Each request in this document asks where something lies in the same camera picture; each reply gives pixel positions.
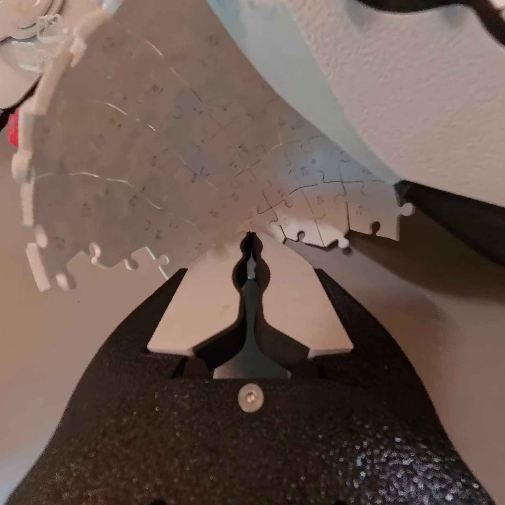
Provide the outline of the clear plastic stand tray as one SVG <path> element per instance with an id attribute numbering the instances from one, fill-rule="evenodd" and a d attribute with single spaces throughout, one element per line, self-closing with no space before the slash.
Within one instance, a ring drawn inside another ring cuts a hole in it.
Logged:
<path id="1" fill-rule="evenodd" d="M 109 20 L 122 1 L 1 1 L 1 110 L 20 103 L 61 47 L 79 58 L 86 40 Z M 60 43 L 36 38 L 39 16 L 58 13 L 65 24 Z"/>

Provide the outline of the clear plastic piece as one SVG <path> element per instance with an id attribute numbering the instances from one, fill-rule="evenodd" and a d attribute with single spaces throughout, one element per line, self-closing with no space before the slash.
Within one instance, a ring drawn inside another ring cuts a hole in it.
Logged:
<path id="1" fill-rule="evenodd" d="M 36 20 L 36 38 L 40 43 L 60 43 L 65 36 L 65 24 L 58 13 L 39 16 Z"/>

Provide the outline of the grey partial puzzle ball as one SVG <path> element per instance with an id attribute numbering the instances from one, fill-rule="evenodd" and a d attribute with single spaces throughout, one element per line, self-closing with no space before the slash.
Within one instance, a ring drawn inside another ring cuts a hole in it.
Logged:
<path id="1" fill-rule="evenodd" d="M 413 213 L 294 110 L 207 1 L 122 1 L 74 59 L 61 47 L 19 110 L 12 174 L 39 291 L 146 248 L 168 279 L 236 232 L 346 248 L 398 241 Z"/>

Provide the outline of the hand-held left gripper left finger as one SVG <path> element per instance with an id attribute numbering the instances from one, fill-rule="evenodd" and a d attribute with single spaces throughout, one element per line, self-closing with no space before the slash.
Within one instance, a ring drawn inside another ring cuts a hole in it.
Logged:
<path id="1" fill-rule="evenodd" d="M 238 232 L 209 249 L 186 270 L 147 349 L 201 360 L 214 371 L 244 347 L 247 317 L 243 285 L 251 233 Z"/>

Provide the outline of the red plastic block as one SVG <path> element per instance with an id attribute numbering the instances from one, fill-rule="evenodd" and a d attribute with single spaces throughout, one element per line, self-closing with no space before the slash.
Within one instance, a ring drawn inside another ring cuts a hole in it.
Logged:
<path id="1" fill-rule="evenodd" d="M 19 147 L 19 108 L 16 108 L 8 118 L 6 123 L 6 129 L 8 133 L 8 142 L 13 147 Z"/>

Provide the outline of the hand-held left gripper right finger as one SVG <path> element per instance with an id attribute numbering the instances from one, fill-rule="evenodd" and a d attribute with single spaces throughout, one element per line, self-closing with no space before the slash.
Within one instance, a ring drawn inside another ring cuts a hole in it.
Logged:
<path id="1" fill-rule="evenodd" d="M 263 355 L 292 373 L 354 345 L 312 265 L 266 233 L 252 237 L 259 299 L 255 339 Z"/>

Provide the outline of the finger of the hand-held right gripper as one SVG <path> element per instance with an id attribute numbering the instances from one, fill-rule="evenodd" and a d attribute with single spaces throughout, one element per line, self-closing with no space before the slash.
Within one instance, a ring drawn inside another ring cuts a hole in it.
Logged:
<path id="1" fill-rule="evenodd" d="M 493 44 L 504 50 L 504 1 L 360 1 L 377 12 L 414 16 L 439 11 L 453 38 L 469 47 Z"/>
<path id="2" fill-rule="evenodd" d="M 379 179 L 504 206 L 504 18 L 361 1 L 207 1 L 272 88 Z"/>

